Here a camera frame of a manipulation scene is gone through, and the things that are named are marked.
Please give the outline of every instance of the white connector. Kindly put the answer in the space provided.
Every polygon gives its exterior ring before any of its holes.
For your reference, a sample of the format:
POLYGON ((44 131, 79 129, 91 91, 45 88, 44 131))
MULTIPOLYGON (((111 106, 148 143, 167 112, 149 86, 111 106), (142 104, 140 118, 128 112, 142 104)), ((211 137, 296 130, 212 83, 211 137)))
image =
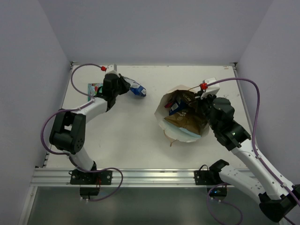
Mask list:
POLYGON ((111 64, 106 67, 105 74, 116 74, 119 76, 117 71, 117 64, 111 64))
MULTIPOLYGON (((217 80, 215 79, 215 77, 213 77, 213 78, 210 78, 210 79, 206 79, 204 81, 204 83, 210 84, 210 83, 213 83, 215 81, 217 81, 217 80)), ((201 99, 205 98, 208 95, 216 95, 219 90, 220 90, 220 85, 218 83, 214 84, 212 86, 209 86, 205 90, 205 92, 201 95, 201 99)))

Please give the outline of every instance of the white tabletop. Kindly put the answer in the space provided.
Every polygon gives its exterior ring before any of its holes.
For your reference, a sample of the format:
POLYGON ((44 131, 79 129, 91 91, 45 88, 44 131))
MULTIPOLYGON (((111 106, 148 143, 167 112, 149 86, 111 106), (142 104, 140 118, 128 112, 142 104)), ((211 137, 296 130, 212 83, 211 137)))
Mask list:
MULTIPOLYGON (((232 67, 223 66, 118 66, 118 72, 136 80, 147 90, 145 98, 131 91, 118 96, 107 113, 91 120, 86 126, 85 149, 98 168, 183 169, 210 166, 219 159, 238 169, 246 166, 225 147, 213 132, 202 139, 184 143, 169 140, 159 127, 154 112, 161 97, 173 87, 183 84, 194 87, 203 80, 234 77, 232 67)), ((104 72, 86 66, 77 70, 74 84, 87 92, 88 83, 101 83, 104 72)), ((250 131, 238 85, 235 81, 220 84, 219 97, 226 97, 235 109, 234 119, 250 131)), ((75 108, 87 102, 87 97, 76 92, 69 83, 63 108, 75 108)), ((50 155, 47 167, 70 168, 64 156, 50 155)))

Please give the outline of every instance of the black mounting bracket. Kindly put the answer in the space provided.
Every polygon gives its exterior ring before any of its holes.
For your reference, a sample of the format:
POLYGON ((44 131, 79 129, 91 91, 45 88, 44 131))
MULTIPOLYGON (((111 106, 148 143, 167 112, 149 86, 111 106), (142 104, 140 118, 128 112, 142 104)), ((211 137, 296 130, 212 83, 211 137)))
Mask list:
POLYGON ((210 166, 209 170, 195 170, 194 179, 196 185, 217 185, 223 183, 219 176, 219 172, 228 162, 220 159, 210 166))
POLYGON ((113 172, 106 170, 102 172, 82 172, 73 170, 70 184, 73 185, 111 185, 113 172))
POLYGON ((99 187, 81 187, 79 188, 80 197, 90 199, 91 196, 97 196, 100 192, 99 187))

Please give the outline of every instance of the cable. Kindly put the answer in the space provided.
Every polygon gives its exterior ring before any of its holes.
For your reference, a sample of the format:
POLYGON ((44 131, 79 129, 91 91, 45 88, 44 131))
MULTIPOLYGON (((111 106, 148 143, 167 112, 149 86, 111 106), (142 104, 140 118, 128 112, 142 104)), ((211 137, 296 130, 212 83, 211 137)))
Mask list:
POLYGON ((192 88, 190 88, 190 89, 188 89, 188 90, 192 90, 192 89, 194 89, 194 88, 198 88, 200 85, 197 85, 197 86, 195 86, 195 87, 192 87, 192 88))
POLYGON ((296 225, 293 221, 291 221, 289 218, 287 218, 286 216, 283 217, 284 219, 286 219, 291 225, 296 225))
MULTIPOLYGON (((84 66, 96 66, 96 67, 100 68, 102 71, 106 71, 106 68, 105 68, 105 67, 102 67, 102 66, 99 66, 99 65, 97 65, 97 64, 86 63, 86 64, 81 64, 80 66, 78 66, 76 69, 73 70, 73 72, 72 72, 72 74, 71 74, 71 78, 70 78, 70 79, 71 79, 71 84, 72 84, 73 88, 74 88, 76 91, 78 91, 79 93, 83 94, 83 95, 89 96, 90 98, 94 98, 93 96, 90 96, 90 95, 85 94, 85 93, 81 92, 80 90, 78 90, 78 89, 74 86, 74 83, 73 83, 73 75, 74 75, 75 71, 76 71, 77 69, 81 68, 81 67, 84 67, 84 66)), ((62 109, 62 110, 58 110, 56 113, 52 114, 52 115, 44 122, 44 124, 42 125, 41 134, 40 134, 41 143, 42 143, 43 147, 46 149, 46 151, 48 151, 48 152, 50 152, 50 153, 52 153, 52 154, 54 154, 54 155, 66 155, 66 156, 68 156, 70 162, 71 162, 76 168, 78 168, 79 170, 81 170, 81 171, 83 171, 83 172, 85 172, 85 173, 100 173, 100 172, 103 172, 103 171, 106 171, 106 170, 116 170, 116 171, 118 171, 118 172, 121 174, 121 181, 120 181, 120 184, 117 186, 117 188, 116 188, 114 191, 112 191, 110 194, 108 194, 108 195, 106 195, 106 196, 104 196, 104 197, 102 197, 102 198, 98 198, 98 199, 89 199, 89 202, 97 202, 97 201, 101 201, 101 200, 104 200, 104 199, 106 199, 106 198, 112 196, 114 193, 116 193, 116 192, 120 189, 120 187, 121 187, 121 185, 122 185, 122 183, 123 183, 123 173, 122 173, 122 171, 119 170, 118 168, 115 168, 115 167, 109 167, 109 168, 105 168, 105 169, 102 169, 102 170, 94 170, 94 171, 85 170, 85 169, 79 167, 79 166, 73 161, 73 159, 70 157, 70 154, 65 153, 65 152, 55 152, 55 151, 52 151, 50 148, 48 148, 48 146, 47 146, 46 143, 45 143, 45 139, 44 139, 44 131, 45 131, 45 127, 46 127, 47 123, 50 121, 50 119, 51 119, 52 117, 56 116, 58 113, 79 111, 79 110, 81 110, 81 109, 83 109, 83 108, 85 108, 85 107, 91 105, 93 102, 94 102, 94 101, 91 100, 91 101, 89 101, 87 104, 81 106, 80 108, 76 108, 76 109, 62 109)))
POLYGON ((77 89, 77 88, 74 86, 74 83, 73 83, 73 75, 74 75, 74 73, 75 73, 79 68, 84 67, 84 66, 96 66, 96 67, 100 68, 102 71, 106 71, 106 68, 103 67, 103 66, 99 66, 99 65, 97 65, 97 64, 94 64, 94 63, 85 63, 85 64, 81 64, 81 65, 79 65, 78 67, 76 67, 76 68, 73 70, 72 74, 71 74, 70 80, 71 80, 71 85, 73 86, 73 88, 74 88, 76 91, 78 91, 80 94, 83 94, 83 95, 85 95, 85 96, 88 96, 88 97, 92 98, 93 96, 91 96, 91 95, 89 95, 89 94, 86 94, 86 93, 80 91, 79 89, 77 89))
POLYGON ((205 167, 206 166, 206 168, 207 168, 207 170, 209 170, 208 169, 208 166, 206 165, 206 164, 203 164, 201 167, 200 167, 200 169, 199 170, 201 170, 203 167, 205 167))
MULTIPOLYGON (((207 87, 212 86, 217 83, 221 83, 221 82, 225 82, 225 81, 234 81, 234 80, 250 82, 255 86, 255 89, 256 89, 257 105, 256 105, 255 119, 254 119, 253 132, 252 132, 252 147, 253 147, 255 155, 258 156, 259 154, 258 154, 256 146, 255 146, 255 132, 256 132, 256 127, 257 127, 257 119, 258 119, 258 112, 259 112, 259 105, 260 105, 260 92, 259 92, 257 84, 254 81, 249 80, 247 78, 234 77, 234 78, 226 78, 226 79, 222 79, 219 81, 215 81, 213 83, 209 83, 209 84, 207 84, 207 87)), ((287 192, 293 197, 293 199, 296 201, 296 203, 300 206, 300 201, 297 199, 297 197, 294 195, 294 193, 282 182, 282 180, 278 176, 276 176, 276 174, 268 167, 268 165, 264 162, 264 160, 262 158, 260 158, 260 157, 257 157, 257 158, 260 160, 260 162, 266 168, 266 170, 280 183, 281 186, 283 186, 287 190, 287 192)))
MULTIPOLYGON (((217 184, 217 185, 213 186, 213 187, 208 191, 208 194, 207 194, 207 197, 206 197, 206 205, 207 205, 207 209, 208 209, 208 211, 210 212, 211 216, 212 216, 218 223, 220 223, 221 225, 227 225, 227 224, 225 224, 224 222, 220 221, 220 220, 217 218, 217 216, 212 212, 212 210, 211 210, 211 208, 210 208, 210 192, 212 192, 212 190, 215 189, 216 187, 223 186, 223 185, 229 185, 229 184, 227 184, 227 183, 217 184)), ((243 221, 243 213, 242 213, 242 211, 241 211, 238 207, 236 207, 235 205, 233 205, 233 204, 231 204, 231 203, 229 203, 229 202, 226 202, 226 201, 220 201, 220 202, 221 202, 221 203, 224 203, 224 204, 226 204, 226 205, 230 205, 230 206, 234 207, 237 211, 239 211, 239 213, 240 213, 240 220, 239 220, 239 222, 236 223, 235 225, 240 225, 241 222, 243 221)))

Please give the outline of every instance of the white wall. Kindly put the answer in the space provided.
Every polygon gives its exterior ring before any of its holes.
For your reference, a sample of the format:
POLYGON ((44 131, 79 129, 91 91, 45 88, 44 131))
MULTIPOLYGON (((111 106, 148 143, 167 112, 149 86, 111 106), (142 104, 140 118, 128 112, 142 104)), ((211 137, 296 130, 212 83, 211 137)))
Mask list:
POLYGON ((69 60, 237 62, 272 0, 39 0, 69 60))
MULTIPOLYGON (((296 184, 300 184, 299 12, 300 1, 275 0, 238 63, 238 75, 254 80, 261 92, 258 145, 296 184)), ((242 83, 242 90, 253 121, 255 89, 242 83)), ((293 216, 300 222, 298 207, 293 216)))
POLYGON ((37 0, 2 0, 0 31, 0 224, 15 225, 45 158, 39 132, 61 106, 69 62, 37 0))

